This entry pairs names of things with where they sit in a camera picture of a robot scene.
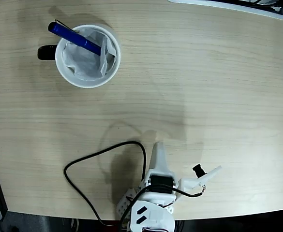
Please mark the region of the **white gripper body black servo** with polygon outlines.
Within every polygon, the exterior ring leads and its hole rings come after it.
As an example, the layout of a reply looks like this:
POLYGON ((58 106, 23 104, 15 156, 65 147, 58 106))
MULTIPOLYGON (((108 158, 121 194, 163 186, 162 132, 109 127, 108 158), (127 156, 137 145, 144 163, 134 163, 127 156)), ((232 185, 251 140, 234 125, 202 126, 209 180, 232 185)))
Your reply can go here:
MULTIPOLYGON (((148 175, 140 184, 143 189, 152 184, 165 184, 169 187, 176 187, 173 176, 161 176, 157 174, 148 175)), ((155 187, 146 193, 143 193, 140 200, 147 202, 174 202, 176 194, 172 190, 155 187)))

